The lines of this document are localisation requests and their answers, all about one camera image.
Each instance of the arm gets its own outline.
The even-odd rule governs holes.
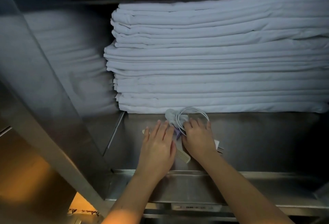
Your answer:
[[[167,128],[168,122],[161,124],[160,120],[151,133],[146,127],[134,176],[102,224],[140,222],[151,193],[175,160],[176,145],[172,141],[174,127]]]
[[[184,146],[211,176],[239,223],[293,223],[217,153],[210,122],[205,127],[199,119],[190,119],[184,127]]]

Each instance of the comb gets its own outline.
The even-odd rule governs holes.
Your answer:
[[[189,161],[191,161],[191,157],[188,154],[186,154],[184,151],[182,151],[178,148],[176,151],[176,157],[178,157],[180,160],[182,160],[186,164],[189,163]]]

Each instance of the white fabric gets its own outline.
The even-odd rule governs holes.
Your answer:
[[[121,3],[104,49],[130,113],[329,110],[328,0]]]

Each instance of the white charging cable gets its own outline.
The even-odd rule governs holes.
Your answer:
[[[181,109],[180,111],[178,111],[176,113],[175,120],[176,120],[176,123],[177,123],[177,126],[178,126],[179,130],[181,131],[181,133],[183,133],[184,136],[186,136],[186,134],[185,134],[186,132],[185,132],[184,126],[179,121],[179,117],[183,113],[192,113],[192,112],[197,112],[197,113],[202,114],[209,121],[209,118],[208,118],[207,114],[203,110],[200,110],[200,109],[195,108],[195,107],[185,107],[185,108]]]

